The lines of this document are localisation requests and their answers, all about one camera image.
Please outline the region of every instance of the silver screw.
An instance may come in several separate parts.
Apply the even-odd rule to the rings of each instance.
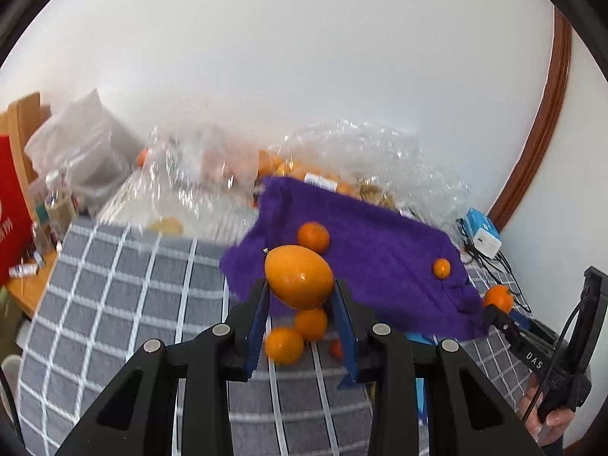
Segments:
[[[376,333],[378,336],[386,336],[388,333],[390,333],[390,326],[379,322],[378,324],[374,324],[372,331],[374,331],[374,333]]]
[[[160,348],[160,341],[158,341],[157,339],[148,339],[144,343],[144,351],[146,351],[148,353],[154,353],[159,348]]]
[[[458,351],[460,345],[453,339],[445,339],[442,341],[442,348],[446,350],[446,352],[454,353]]]
[[[214,328],[211,329],[211,332],[216,336],[225,336],[230,332],[230,326],[228,324],[215,324]]]

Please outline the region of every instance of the wooden table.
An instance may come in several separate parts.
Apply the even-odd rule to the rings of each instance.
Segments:
[[[38,274],[27,278],[13,278],[5,285],[10,296],[29,318],[34,316],[56,258],[56,252],[45,255],[46,265],[38,271]]]

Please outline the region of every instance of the plastic bag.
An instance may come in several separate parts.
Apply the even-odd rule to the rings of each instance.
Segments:
[[[24,152],[40,177],[65,169],[80,207],[94,216],[129,177],[141,147],[94,90],[50,117]]]
[[[180,133],[156,129],[143,168],[97,219],[130,223],[142,234],[170,226],[174,234],[225,245],[238,242],[257,219],[251,206],[255,152],[212,125]]]
[[[309,126],[260,152],[260,175],[269,174],[398,210],[460,242],[455,222],[469,189],[456,172],[425,161],[411,133],[347,120]]]

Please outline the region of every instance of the black triangular cutout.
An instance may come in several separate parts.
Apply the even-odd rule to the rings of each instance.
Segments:
[[[503,423],[503,417],[487,394],[467,370],[460,371],[460,382],[469,411],[470,426],[475,431],[495,427]]]
[[[97,417],[99,425],[122,432],[126,432],[129,429],[142,377],[144,377],[144,373],[141,370],[131,373],[126,382],[102,408]]]

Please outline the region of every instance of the blue and white box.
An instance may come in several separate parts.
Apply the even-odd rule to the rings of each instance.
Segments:
[[[496,257],[502,241],[494,224],[485,214],[470,208],[464,217],[464,231],[467,232],[477,250],[490,259]]]

